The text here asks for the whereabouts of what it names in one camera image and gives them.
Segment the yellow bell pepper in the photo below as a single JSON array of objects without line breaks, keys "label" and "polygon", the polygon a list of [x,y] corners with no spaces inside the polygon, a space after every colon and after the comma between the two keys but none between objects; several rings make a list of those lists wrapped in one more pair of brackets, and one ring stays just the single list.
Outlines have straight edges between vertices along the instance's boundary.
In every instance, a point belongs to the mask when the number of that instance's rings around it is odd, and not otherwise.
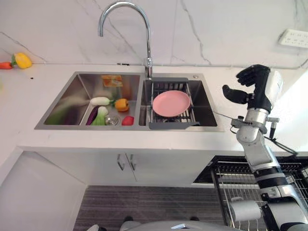
[{"label": "yellow bell pepper", "polygon": [[16,53],[12,56],[12,65],[18,65],[21,69],[26,69],[32,66],[32,62],[24,53]]},{"label": "yellow bell pepper", "polygon": [[115,108],[119,112],[126,112],[129,110],[129,105],[127,99],[119,99],[115,102]]}]

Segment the eggplant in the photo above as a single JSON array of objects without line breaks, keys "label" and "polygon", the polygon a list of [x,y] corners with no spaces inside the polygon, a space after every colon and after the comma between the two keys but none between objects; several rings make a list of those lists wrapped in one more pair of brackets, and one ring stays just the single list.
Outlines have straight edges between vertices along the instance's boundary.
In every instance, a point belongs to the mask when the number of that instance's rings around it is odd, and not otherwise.
[{"label": "eggplant", "polygon": [[99,108],[100,106],[96,106],[96,107],[94,107],[93,108],[93,110],[91,111],[91,113],[90,113],[90,115],[89,115],[89,118],[88,118],[88,120],[87,120],[87,123],[86,123],[86,125],[91,125],[91,123],[93,122],[93,120],[96,118],[96,116],[97,116],[97,112],[98,112],[98,108]]}]

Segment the cabinet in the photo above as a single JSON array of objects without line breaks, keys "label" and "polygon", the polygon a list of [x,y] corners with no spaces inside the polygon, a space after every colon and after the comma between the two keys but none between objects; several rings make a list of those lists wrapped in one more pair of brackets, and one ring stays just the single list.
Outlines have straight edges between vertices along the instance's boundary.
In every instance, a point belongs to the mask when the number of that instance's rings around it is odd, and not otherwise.
[{"label": "cabinet", "polygon": [[214,157],[206,151],[134,150],[127,157],[138,184],[189,186]]},{"label": "cabinet", "polygon": [[40,152],[55,165],[87,185],[130,185],[135,177],[124,152]]},{"label": "cabinet", "polygon": [[87,185],[190,186],[214,157],[206,151],[89,150],[39,153]]},{"label": "cabinet", "polygon": [[0,231],[71,231],[86,185],[24,152],[0,187]]}]

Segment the double sink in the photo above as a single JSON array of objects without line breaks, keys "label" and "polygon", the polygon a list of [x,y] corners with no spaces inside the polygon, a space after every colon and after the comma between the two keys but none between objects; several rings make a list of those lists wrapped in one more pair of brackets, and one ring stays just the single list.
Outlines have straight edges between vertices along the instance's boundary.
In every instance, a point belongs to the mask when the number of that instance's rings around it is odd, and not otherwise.
[{"label": "double sink", "polygon": [[[121,76],[121,87],[105,86],[103,76]],[[191,95],[194,122],[197,126],[185,126],[177,128],[185,131],[222,131],[220,121],[213,114],[214,103],[209,95],[209,90],[202,74],[156,74],[154,77],[162,78],[186,78]],[[167,85],[168,90],[175,90],[176,84]],[[152,81],[146,79],[143,73],[100,73],[100,72],[75,72],[67,84],[55,98],[47,112],[39,121],[35,129],[60,129],[60,130],[151,130],[149,126],[153,121],[151,107]],[[107,106],[109,115],[119,118],[115,126],[89,126],[86,125],[88,117],[94,106],[90,99],[104,96],[109,99],[125,98],[129,101],[127,112],[118,112],[113,106]],[[122,126],[121,121],[126,116],[134,117],[132,126]],[[180,119],[178,124],[189,121]],[[175,122],[169,118],[163,118],[160,122]]]}]

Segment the pink plate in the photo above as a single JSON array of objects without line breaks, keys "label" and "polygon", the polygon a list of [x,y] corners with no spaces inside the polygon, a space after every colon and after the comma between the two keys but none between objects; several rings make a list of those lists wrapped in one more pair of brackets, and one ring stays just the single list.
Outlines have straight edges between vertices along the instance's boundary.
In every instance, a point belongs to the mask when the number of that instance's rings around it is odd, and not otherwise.
[{"label": "pink plate", "polygon": [[169,90],[153,100],[153,110],[164,117],[175,117],[184,113],[190,104],[187,94],[179,90]]}]

